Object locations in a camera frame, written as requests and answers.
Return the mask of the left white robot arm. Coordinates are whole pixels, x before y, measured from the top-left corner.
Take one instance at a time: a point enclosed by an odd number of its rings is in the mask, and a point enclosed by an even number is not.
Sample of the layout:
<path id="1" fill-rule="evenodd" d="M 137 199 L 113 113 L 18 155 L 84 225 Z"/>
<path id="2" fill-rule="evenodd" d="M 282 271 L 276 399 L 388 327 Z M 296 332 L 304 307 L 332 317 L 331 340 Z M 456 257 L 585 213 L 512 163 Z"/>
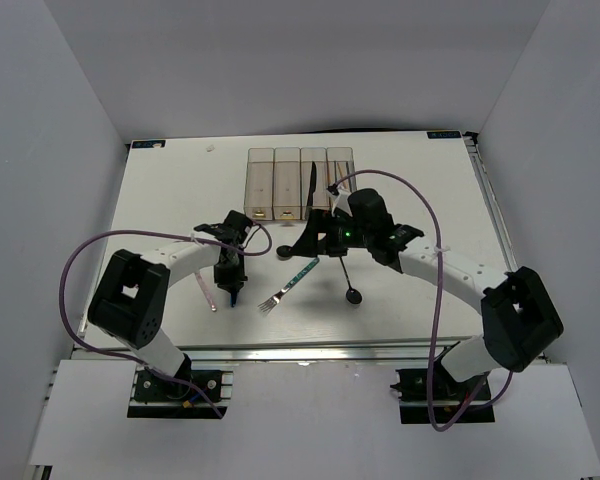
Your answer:
<path id="1" fill-rule="evenodd" d="M 180 240 L 144 253 L 121 249 L 110 258 L 88 308 L 88 321 L 123 343 L 158 373 L 157 387 L 179 399 L 191 387 L 191 360 L 162 329 L 169 289 L 211 267 L 217 288 L 235 307 L 247 276 L 240 252 L 255 222 L 230 211 L 224 221 L 194 228 L 202 239 Z"/>

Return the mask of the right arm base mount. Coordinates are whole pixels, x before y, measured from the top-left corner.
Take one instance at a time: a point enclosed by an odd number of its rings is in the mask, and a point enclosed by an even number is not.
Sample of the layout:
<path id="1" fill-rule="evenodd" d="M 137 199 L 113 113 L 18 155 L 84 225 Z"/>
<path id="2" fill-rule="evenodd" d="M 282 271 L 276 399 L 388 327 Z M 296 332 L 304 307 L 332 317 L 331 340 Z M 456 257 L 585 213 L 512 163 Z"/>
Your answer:
<path id="1" fill-rule="evenodd" d="M 402 425 L 430 424 L 426 391 L 427 368 L 401 368 L 396 369 L 395 373 L 396 380 L 390 385 L 390 389 L 399 403 L 400 423 Z M 460 424 L 495 422 L 493 406 L 489 405 L 492 399 L 489 382 L 477 375 L 457 383 L 440 373 L 438 365 L 435 364 L 432 392 L 436 422 L 439 425 L 449 423 L 477 386 L 480 386 L 478 394 L 457 420 Z"/>

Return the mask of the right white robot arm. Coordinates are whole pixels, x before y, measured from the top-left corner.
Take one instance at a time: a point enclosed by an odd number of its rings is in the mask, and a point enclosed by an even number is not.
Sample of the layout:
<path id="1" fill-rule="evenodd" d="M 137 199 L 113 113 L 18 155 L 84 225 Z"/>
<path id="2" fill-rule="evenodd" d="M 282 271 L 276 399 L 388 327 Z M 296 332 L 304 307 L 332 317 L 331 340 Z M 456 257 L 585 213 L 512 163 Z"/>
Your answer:
<path id="1" fill-rule="evenodd" d="M 536 271 L 500 272 L 437 248 L 421 230 L 395 222 L 374 189 L 341 190 L 332 210 L 312 210 L 289 254 L 342 257 L 353 248 L 367 250 L 400 274 L 441 286 L 481 315 L 481 334 L 451 347 L 434 363 L 432 388 L 443 398 L 457 397 L 469 379 L 493 369 L 523 371 L 564 332 Z"/>

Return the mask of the black knife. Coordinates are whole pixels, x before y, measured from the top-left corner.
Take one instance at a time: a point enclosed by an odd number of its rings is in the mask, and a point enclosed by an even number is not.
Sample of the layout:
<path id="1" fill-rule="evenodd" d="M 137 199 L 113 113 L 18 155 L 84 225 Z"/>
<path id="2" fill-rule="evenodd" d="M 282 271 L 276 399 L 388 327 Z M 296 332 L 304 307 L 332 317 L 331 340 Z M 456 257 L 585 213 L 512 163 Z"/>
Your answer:
<path id="1" fill-rule="evenodd" d="M 305 217 L 308 217 L 310 212 L 313 209 L 314 205 L 314 194 L 317 187 L 317 165 L 315 162 L 311 163 L 311 170 L 308 180 L 308 190 L 307 190 L 307 199 L 305 205 Z"/>

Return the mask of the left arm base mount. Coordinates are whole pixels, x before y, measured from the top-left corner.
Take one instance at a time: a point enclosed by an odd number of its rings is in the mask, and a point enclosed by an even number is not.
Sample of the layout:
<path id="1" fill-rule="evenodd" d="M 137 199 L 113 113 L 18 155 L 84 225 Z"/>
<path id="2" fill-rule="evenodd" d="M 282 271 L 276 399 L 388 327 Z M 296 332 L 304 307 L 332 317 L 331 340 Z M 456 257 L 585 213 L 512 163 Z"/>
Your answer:
<path id="1" fill-rule="evenodd" d="M 191 371 L 189 382 L 196 385 L 224 415 L 232 396 L 234 372 L 231 370 Z M 219 420 L 211 405 L 196 390 L 171 384 L 145 369 L 134 376 L 127 417 L 131 419 L 211 419 Z"/>

